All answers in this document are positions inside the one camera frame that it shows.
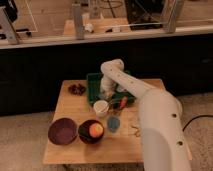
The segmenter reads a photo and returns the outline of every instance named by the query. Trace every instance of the dark bowl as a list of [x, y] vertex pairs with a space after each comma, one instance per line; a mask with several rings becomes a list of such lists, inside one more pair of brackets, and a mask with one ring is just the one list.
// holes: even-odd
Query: dark bowl
[[89, 134], [89, 128], [92, 124], [94, 123], [98, 123], [100, 124], [102, 127], [102, 123], [100, 123], [99, 121], [97, 120], [87, 120], [85, 121], [84, 123], [82, 123], [79, 128], [78, 128], [78, 135], [79, 135], [79, 138], [81, 139], [81, 141], [83, 141], [84, 143], [86, 144], [94, 144], [94, 143], [97, 143], [98, 141], [100, 141], [104, 135], [104, 132], [103, 134], [101, 134], [101, 136], [97, 137], [97, 138], [94, 138], [94, 137], [91, 137], [90, 134]]
[[49, 128], [48, 138], [56, 145], [70, 144], [77, 136], [77, 124], [69, 118], [56, 120]]

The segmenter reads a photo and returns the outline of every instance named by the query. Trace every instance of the orange fruit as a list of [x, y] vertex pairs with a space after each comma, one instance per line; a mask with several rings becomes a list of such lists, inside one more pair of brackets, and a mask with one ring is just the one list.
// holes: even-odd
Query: orange fruit
[[104, 132], [104, 128], [99, 123], [94, 123], [89, 127], [89, 134], [93, 138], [100, 137]]

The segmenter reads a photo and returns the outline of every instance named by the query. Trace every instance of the black cable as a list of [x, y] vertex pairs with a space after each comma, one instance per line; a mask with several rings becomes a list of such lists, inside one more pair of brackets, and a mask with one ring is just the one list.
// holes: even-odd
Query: black cable
[[110, 11], [111, 11], [111, 13], [112, 13], [112, 17], [113, 17], [113, 18], [116, 18], [115, 12], [114, 12], [114, 10], [113, 10], [113, 8], [112, 8], [112, 4], [111, 4], [110, 0], [107, 0], [107, 2], [108, 2], [108, 4], [109, 4], [109, 8], [110, 8]]
[[213, 118], [213, 115], [198, 115], [198, 116], [192, 118], [192, 119], [189, 120], [189, 122], [187, 122], [187, 124], [183, 127], [183, 131], [185, 131], [185, 129], [188, 127], [188, 125], [189, 125], [192, 121], [194, 121], [194, 120], [196, 120], [196, 119], [198, 119], [198, 118]]
[[[120, 8], [123, 6], [123, 2], [122, 1], [114, 1], [114, 0], [110, 0], [111, 6], [113, 9], [115, 8]], [[110, 7], [100, 7], [102, 9], [110, 9]]]

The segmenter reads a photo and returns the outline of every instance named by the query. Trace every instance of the wooden table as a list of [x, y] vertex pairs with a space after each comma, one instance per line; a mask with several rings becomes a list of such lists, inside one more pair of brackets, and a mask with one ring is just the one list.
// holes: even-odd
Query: wooden table
[[[113, 26], [121, 26], [122, 32], [130, 32], [127, 18], [105, 18], [105, 19], [83, 19], [83, 25], [91, 23], [94, 27], [94, 34], [105, 33], [106, 30], [111, 29]], [[63, 35], [75, 35], [74, 21], [67, 20], [64, 26]]]
[[[144, 81], [164, 89], [160, 79], [144, 79]], [[71, 84], [86, 84], [85, 80], [67, 80], [61, 87], [53, 121], [68, 117], [79, 125], [88, 119], [97, 119], [105, 127], [103, 139], [97, 144], [86, 145], [79, 137], [66, 146], [57, 146], [49, 140], [44, 153], [44, 164], [80, 164], [80, 163], [127, 163], [142, 162], [140, 137], [135, 133], [138, 125], [138, 100], [125, 108], [120, 116], [121, 125], [116, 133], [110, 133], [106, 128], [106, 118], [96, 117], [92, 107], [88, 104], [86, 93], [82, 96], [68, 92]]]

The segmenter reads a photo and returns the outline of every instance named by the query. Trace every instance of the paper cup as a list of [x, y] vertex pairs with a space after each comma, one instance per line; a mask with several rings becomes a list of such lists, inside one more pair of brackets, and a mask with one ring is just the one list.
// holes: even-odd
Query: paper cup
[[109, 110], [109, 104], [105, 100], [98, 100], [94, 103], [93, 109], [98, 117], [104, 117]]

